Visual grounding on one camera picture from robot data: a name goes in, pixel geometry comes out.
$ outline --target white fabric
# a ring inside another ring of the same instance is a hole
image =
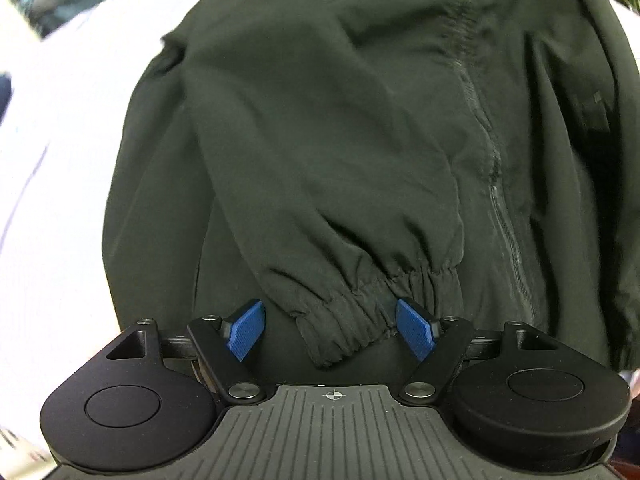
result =
[[[0,229],[12,220],[0,232],[0,424],[41,446],[46,397],[118,333],[100,245],[122,123],[161,36],[196,2],[108,0],[7,67],[15,93],[0,126]],[[616,12],[640,59],[640,18]]]

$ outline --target zipper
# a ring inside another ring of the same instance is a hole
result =
[[[461,0],[457,6],[457,12],[452,17],[452,26],[456,33],[456,59],[454,60],[454,66],[460,83],[462,84],[463,93],[465,94],[468,106],[471,108],[476,120],[478,121],[489,146],[492,169],[489,177],[489,192],[491,197],[491,203],[493,206],[495,217],[498,220],[498,225],[502,232],[502,237],[507,245],[507,249],[510,256],[511,269],[513,270],[513,276],[516,283],[516,288],[520,295],[520,302],[525,308],[525,314],[528,317],[526,323],[535,326],[536,312],[533,306],[533,301],[530,293],[529,286],[525,277],[524,267],[522,264],[522,256],[520,248],[515,237],[513,229],[513,223],[507,205],[504,200],[504,190],[502,188],[502,156],[498,148],[498,140],[495,137],[495,133],[489,117],[482,107],[482,103],[478,97],[478,90],[473,82],[468,69],[468,63],[466,60],[471,57],[472,54],[472,27],[474,26],[474,20],[471,17],[468,4],[471,0]]]

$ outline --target crosshair marking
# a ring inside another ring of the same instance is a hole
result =
[[[337,392],[336,390],[331,390],[328,394],[325,395],[325,397],[335,402],[336,400],[340,400],[341,398],[343,398],[344,395],[340,392]]]

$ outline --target gray ribbed plate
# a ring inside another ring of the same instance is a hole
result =
[[[62,466],[47,480],[111,479]],[[132,480],[533,480],[473,455],[433,408],[400,405],[386,386],[281,386],[232,408],[196,451]],[[615,480],[604,465],[554,480]]]

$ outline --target metal screw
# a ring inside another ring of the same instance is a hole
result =
[[[436,388],[429,383],[409,383],[404,387],[404,392],[414,399],[427,399],[436,392]]]
[[[260,386],[253,383],[238,383],[229,388],[229,395],[235,399],[253,399],[260,394]]]

